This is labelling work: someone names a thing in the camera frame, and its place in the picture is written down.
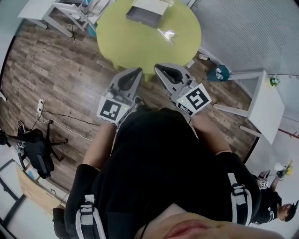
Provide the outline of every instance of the white wall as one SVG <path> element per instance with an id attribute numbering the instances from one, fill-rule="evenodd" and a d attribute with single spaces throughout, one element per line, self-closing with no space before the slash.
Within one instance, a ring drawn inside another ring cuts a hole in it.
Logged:
<path id="1" fill-rule="evenodd" d="M 299 75 L 299 7 L 294 0 L 196 0 L 201 46 L 233 72 Z"/>
<path id="2" fill-rule="evenodd" d="M 0 70 L 11 43 L 22 21 L 19 13 L 28 0 L 0 0 Z"/>
<path id="3" fill-rule="evenodd" d="M 283 119 L 280 125 L 284 130 L 295 130 L 299 132 L 299 123 L 294 122 L 290 125 L 290 120 Z M 282 203 L 294 203 L 299 200 L 299 140 L 290 137 L 289 135 L 278 131 L 272 145 L 267 140 L 260 138 L 251 156 L 246 162 L 246 167 L 254 175 L 259 175 L 261 171 L 270 169 L 272 174 L 275 174 L 274 165 L 280 162 L 286 166 L 290 159 L 294 161 L 293 175 L 286 176 L 282 182 L 277 185 L 277 192 L 282 198 Z M 295 232 L 299 229 L 299 211 L 290 222 L 281 222 L 279 219 L 273 220 L 262 225 L 250 224 L 253 227 L 263 228 L 282 234 L 286 239 L 292 238 Z"/>
<path id="4" fill-rule="evenodd" d="M 280 84 L 277 86 L 278 93 L 286 108 L 299 113 L 299 78 L 297 76 L 279 75 Z"/>

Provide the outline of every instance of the white cable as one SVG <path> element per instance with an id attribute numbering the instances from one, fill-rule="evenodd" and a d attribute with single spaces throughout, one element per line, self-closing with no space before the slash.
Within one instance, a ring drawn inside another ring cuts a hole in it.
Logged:
<path id="1" fill-rule="evenodd" d="M 36 114 L 36 121 L 37 121 L 38 123 L 40 123 L 40 124 L 44 124 L 44 123 L 47 123 L 48 121 L 52 120 L 52 119 L 49 119 L 49 120 L 47 120 L 47 121 L 44 122 L 44 121 L 43 121 L 42 113 L 43 113 L 43 112 L 41 112 L 41 113 L 37 113 L 37 114 Z M 92 140 L 90 140 L 90 139 L 88 139 L 88 138 L 85 138 L 84 136 L 82 136 L 82 135 L 80 135 L 80 134 L 78 134 L 78 133 L 76 133 L 76 132 L 70 130 L 69 128 L 63 126 L 62 124 L 58 123 L 57 121 L 55 121 L 55 120 L 52 120 L 52 121 L 54 121 L 54 122 L 56 122 L 57 124 L 61 125 L 63 128 L 66 128 L 67 130 L 71 131 L 73 134 L 77 134 L 77 135 L 79 135 L 80 137 L 82 137 L 83 139 L 92 141 Z"/>
<path id="2" fill-rule="evenodd" d="M 86 139 L 86 140 L 92 141 L 92 140 L 90 140 L 90 139 L 88 139 L 88 138 L 85 138 L 84 136 L 82 136 L 82 135 L 80 135 L 80 134 L 78 134 L 78 133 L 76 133 L 76 132 L 74 132 L 74 131 L 70 130 L 69 128 L 67 128 L 67 127 L 63 126 L 62 124 L 59 124 L 59 125 L 61 125 L 63 128 L 66 128 L 67 130 L 71 131 L 72 133 L 79 135 L 79 136 L 80 136 L 80 137 L 82 137 L 83 139 Z"/>

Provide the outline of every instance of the black office chair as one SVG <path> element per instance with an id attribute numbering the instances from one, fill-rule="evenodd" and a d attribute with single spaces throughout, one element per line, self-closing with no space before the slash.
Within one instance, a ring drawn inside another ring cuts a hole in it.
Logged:
<path id="1" fill-rule="evenodd" d="M 22 143 L 25 142 L 25 147 L 23 149 L 24 154 L 19 153 L 19 159 L 23 168 L 24 159 L 28 157 L 30 159 L 31 165 L 35 168 L 41 178 L 50 177 L 50 172 L 54 171 L 54 164 L 51 158 L 53 154 L 59 161 L 63 158 L 59 158 L 52 146 L 66 144 L 68 139 L 63 142 L 54 142 L 53 139 L 50 140 L 50 124 L 53 121 L 49 120 L 47 125 L 47 135 L 46 139 L 43 137 L 43 133 L 39 129 L 34 129 L 27 131 L 26 133 L 18 133 L 18 136 L 11 136 L 0 131 L 0 145 L 7 144 L 7 141 Z"/>

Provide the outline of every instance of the white table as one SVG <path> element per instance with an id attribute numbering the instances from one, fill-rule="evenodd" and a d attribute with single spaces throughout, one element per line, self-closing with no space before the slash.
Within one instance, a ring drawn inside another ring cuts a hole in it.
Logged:
<path id="1" fill-rule="evenodd" d="M 29 0 L 25 7 L 20 12 L 20 18 L 25 18 L 36 25 L 47 29 L 47 26 L 40 21 L 44 20 L 53 27 L 57 28 L 68 37 L 72 37 L 73 34 L 69 32 L 64 26 L 61 26 L 53 18 L 49 17 L 50 12 L 53 10 L 52 3 L 59 0 Z"/>
<path id="2" fill-rule="evenodd" d="M 6 101 L 6 97 L 0 92 L 0 98 L 2 98 L 4 101 Z"/>
<path id="3" fill-rule="evenodd" d="M 229 80 L 253 79 L 256 77 L 258 77 L 256 90 L 247 111 L 217 104 L 214 104 L 213 107 L 247 117 L 261 133 L 243 126 L 240 126 L 240 129 L 258 137 L 262 135 L 272 144 L 283 117 L 285 105 L 276 87 L 271 86 L 267 72 L 263 70 L 262 72 L 235 74 Z"/>

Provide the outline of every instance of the cable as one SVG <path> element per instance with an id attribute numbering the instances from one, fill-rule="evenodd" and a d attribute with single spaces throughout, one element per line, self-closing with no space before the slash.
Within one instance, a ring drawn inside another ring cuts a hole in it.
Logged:
<path id="1" fill-rule="evenodd" d="M 145 233 L 145 230 L 146 230 L 146 228 L 148 227 L 148 225 L 149 225 L 149 223 L 147 223 L 147 224 L 145 225 L 145 227 L 144 227 L 144 229 L 143 229 L 143 231 L 142 231 L 142 233 L 141 233 L 140 239 L 142 239 L 142 237 L 143 237 L 143 235 L 144 235 L 144 233 Z"/>
<path id="2" fill-rule="evenodd" d="M 36 125 L 37 122 L 38 122 L 38 120 L 36 120 L 36 122 L 34 123 L 34 125 L 33 125 L 32 128 L 31 128 L 31 130 L 33 130 L 33 127 Z"/>
<path id="3" fill-rule="evenodd" d="M 18 128 L 19 128 L 20 132 L 22 134 L 24 134 L 26 132 L 26 128 L 25 128 L 24 123 L 22 121 L 20 121 L 20 120 L 18 120 L 17 123 L 18 123 Z"/>
<path id="4" fill-rule="evenodd" d="M 47 112 L 47 113 L 54 114 L 54 115 L 60 115 L 60 116 L 69 117 L 69 118 L 72 118 L 72 119 L 75 119 L 75 120 L 79 120 L 79 121 L 84 122 L 84 123 L 89 124 L 89 125 L 100 126 L 100 125 L 98 125 L 98 124 L 89 123 L 89 122 L 87 122 L 87 121 L 80 120 L 80 119 L 78 119 L 78 118 L 75 118 L 75 117 L 72 117 L 72 116 L 69 116 L 69 115 L 65 115 L 65 114 L 53 113 L 53 112 L 51 112 L 51 111 L 47 111 L 47 110 L 44 110 L 43 112 Z"/>
<path id="5" fill-rule="evenodd" d="M 69 192 L 61 199 L 61 201 L 60 201 L 60 204 L 59 205 L 61 205 L 61 203 L 63 202 L 63 200 L 65 199 L 65 197 L 68 195 L 68 194 L 70 194 Z"/>
<path id="6" fill-rule="evenodd" d="M 56 114 L 56 115 L 60 115 L 60 116 L 66 116 L 66 117 L 69 117 L 69 118 L 73 118 L 73 119 L 76 119 L 76 120 L 80 120 L 80 119 L 74 118 L 74 117 L 69 116 L 69 115 L 63 115 L 63 114 L 52 113 L 52 112 L 50 112 L 50 111 L 44 111 L 44 104 L 43 104 L 43 108 L 42 108 L 42 109 L 39 109 L 39 110 L 40 110 L 41 112 L 39 112 L 39 113 L 36 114 L 36 122 L 35 122 L 34 125 L 32 126 L 31 130 L 33 129 L 33 127 L 36 125 L 37 122 L 40 123 L 40 124 L 44 124 L 44 123 L 47 123 L 48 121 L 52 120 L 52 119 L 49 119 L 49 120 L 47 120 L 47 121 L 44 122 L 44 121 L 43 121 L 43 116 L 42 116 L 42 113 L 43 113 L 43 112 L 47 112 L 47 113 L 51 113 L 51 114 Z M 71 131 L 73 134 L 77 134 L 77 135 L 79 135 L 80 137 L 82 137 L 83 139 L 92 141 L 92 140 L 90 140 L 90 139 L 88 139 L 88 138 L 86 138 L 86 137 L 84 137 L 84 136 L 82 136 L 82 135 L 80 135 L 80 134 L 78 134 L 78 133 L 76 133 L 76 132 L 70 130 L 69 128 L 65 127 L 64 125 L 58 123 L 57 121 L 55 121 L 55 120 L 52 120 L 52 121 L 54 121 L 54 122 L 56 122 L 57 124 L 61 125 L 63 128 L 65 128 L 65 129 Z M 93 123 L 89 123 L 89 122 L 86 122 L 86 121 L 83 121 L 83 120 L 80 120 L 80 121 L 85 122 L 85 123 L 90 124 L 90 125 L 100 126 L 100 125 L 93 124 Z"/>
<path id="7" fill-rule="evenodd" d="M 76 132 L 74 132 L 74 131 L 70 130 L 69 128 L 67 128 L 67 127 L 63 126 L 62 124 L 59 124 L 59 125 L 61 125 L 63 128 L 66 128 L 67 130 L 71 131 L 72 133 L 79 135 L 79 136 L 80 136 L 80 137 L 82 137 L 83 139 L 86 139 L 86 140 L 92 141 L 92 140 L 90 140 L 90 139 L 88 139 L 88 138 L 85 138 L 84 136 L 82 136 L 82 135 L 80 135 L 80 134 L 78 134 L 78 133 L 76 133 Z"/>

